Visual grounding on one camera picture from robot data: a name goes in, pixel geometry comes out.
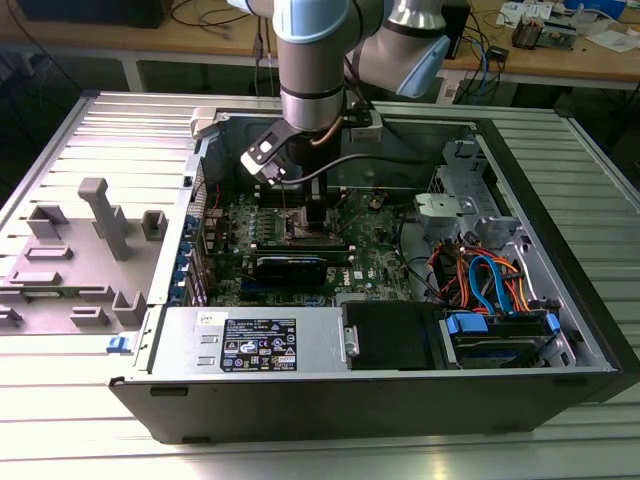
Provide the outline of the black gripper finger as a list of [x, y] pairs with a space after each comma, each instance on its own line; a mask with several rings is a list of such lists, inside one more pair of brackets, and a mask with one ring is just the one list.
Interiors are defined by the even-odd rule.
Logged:
[[309, 183], [307, 193], [307, 221], [312, 231], [321, 231], [326, 220], [327, 179], [319, 175]]

